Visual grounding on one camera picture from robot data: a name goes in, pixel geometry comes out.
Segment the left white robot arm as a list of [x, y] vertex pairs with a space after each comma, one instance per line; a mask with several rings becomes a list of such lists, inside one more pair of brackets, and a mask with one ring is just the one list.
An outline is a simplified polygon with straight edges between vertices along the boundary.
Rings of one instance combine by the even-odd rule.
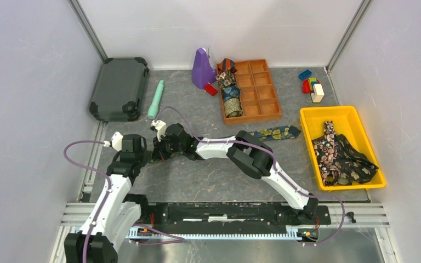
[[139, 134], [113, 134], [104, 147], [116, 154], [104, 173], [104, 188], [88, 219], [76, 233], [64, 240], [67, 262], [117, 262], [118, 250], [129, 229], [150, 217], [150, 208], [144, 195], [129, 194], [141, 168], [150, 160], [146, 139]]

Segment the navy yellow floral tie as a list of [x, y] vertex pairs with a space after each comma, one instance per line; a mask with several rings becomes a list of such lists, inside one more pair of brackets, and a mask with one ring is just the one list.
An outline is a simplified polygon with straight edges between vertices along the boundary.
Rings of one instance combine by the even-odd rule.
[[300, 133], [301, 130], [293, 125], [273, 127], [269, 129], [248, 132], [248, 134], [262, 142], [271, 140], [293, 139], [297, 138], [300, 135]]

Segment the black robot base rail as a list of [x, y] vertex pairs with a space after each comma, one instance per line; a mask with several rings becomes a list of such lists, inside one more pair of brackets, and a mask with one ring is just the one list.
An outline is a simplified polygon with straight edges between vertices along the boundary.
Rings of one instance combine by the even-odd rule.
[[287, 226], [331, 224], [327, 206], [309, 218], [285, 202], [149, 203], [138, 223], [172, 235], [282, 234]]

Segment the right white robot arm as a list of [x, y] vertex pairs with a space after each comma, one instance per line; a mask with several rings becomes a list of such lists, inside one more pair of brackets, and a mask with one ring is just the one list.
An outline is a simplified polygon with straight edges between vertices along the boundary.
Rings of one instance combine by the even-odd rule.
[[316, 217], [318, 199], [291, 179], [273, 150], [249, 132], [241, 130], [234, 136], [210, 139], [190, 135], [179, 123], [166, 125], [163, 121], [153, 121], [150, 129], [156, 132], [153, 160], [165, 161], [176, 153], [191, 161], [229, 159], [247, 176], [263, 180], [276, 190], [294, 209], [299, 222], [308, 224]]

